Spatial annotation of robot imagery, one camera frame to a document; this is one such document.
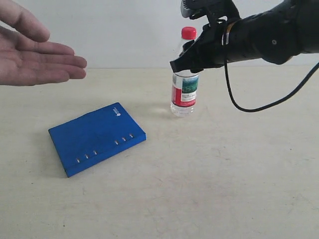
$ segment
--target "human hand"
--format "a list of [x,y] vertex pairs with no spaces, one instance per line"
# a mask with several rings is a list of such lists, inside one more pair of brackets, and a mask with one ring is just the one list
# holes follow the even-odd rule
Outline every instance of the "human hand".
[[86,60],[72,48],[48,42],[49,31],[11,0],[0,0],[0,85],[34,86],[83,79]]

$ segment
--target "black cable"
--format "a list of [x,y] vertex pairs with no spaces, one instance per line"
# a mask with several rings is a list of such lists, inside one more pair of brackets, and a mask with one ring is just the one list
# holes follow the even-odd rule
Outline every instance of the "black cable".
[[247,113],[255,113],[255,112],[259,112],[259,111],[263,111],[263,110],[266,110],[266,109],[269,109],[273,106],[276,106],[276,105],[279,105],[281,103],[283,103],[284,101],[290,99],[292,96],[294,96],[306,83],[307,81],[310,79],[310,77],[317,71],[317,69],[319,68],[319,62],[309,71],[309,73],[306,75],[306,77],[301,81],[301,83],[290,93],[288,94],[287,96],[281,98],[280,100],[278,101],[275,101],[271,104],[268,104],[268,105],[265,105],[263,107],[259,107],[259,108],[256,108],[256,109],[245,109],[245,108],[242,108],[240,107],[234,97],[233,97],[233,93],[231,91],[231,87],[230,87],[230,83],[229,83],[229,75],[228,75],[228,65],[227,65],[227,41],[226,41],[226,38],[227,38],[227,21],[225,20],[220,20],[221,22],[224,22],[225,23],[225,29],[224,29],[224,39],[223,39],[223,44],[224,44],[224,64],[225,64],[225,77],[226,77],[226,83],[227,83],[227,88],[228,88],[228,93],[229,93],[229,96],[230,96],[230,99],[231,99],[231,102],[233,103],[233,105],[239,109],[240,111],[243,111],[243,112],[247,112]]

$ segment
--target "blue device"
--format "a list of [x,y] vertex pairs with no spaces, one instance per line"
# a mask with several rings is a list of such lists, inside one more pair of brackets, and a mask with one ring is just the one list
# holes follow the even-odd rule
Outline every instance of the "blue device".
[[146,133],[120,103],[49,129],[68,177],[146,140]]

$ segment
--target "plastic bottle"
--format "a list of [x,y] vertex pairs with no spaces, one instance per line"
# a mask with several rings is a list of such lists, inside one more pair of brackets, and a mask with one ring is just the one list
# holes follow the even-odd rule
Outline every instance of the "plastic bottle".
[[[181,41],[178,46],[178,54],[183,52],[183,45],[194,40],[197,36],[196,28],[184,27],[181,31]],[[185,70],[173,74],[172,96],[170,109],[178,117],[186,117],[194,112],[197,98],[198,73]]]

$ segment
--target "logo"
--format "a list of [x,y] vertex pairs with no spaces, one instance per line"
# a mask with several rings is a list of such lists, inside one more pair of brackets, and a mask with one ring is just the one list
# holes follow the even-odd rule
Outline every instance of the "logo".
[[114,113],[116,114],[116,116],[121,116],[121,113],[118,111],[117,108],[113,108]]

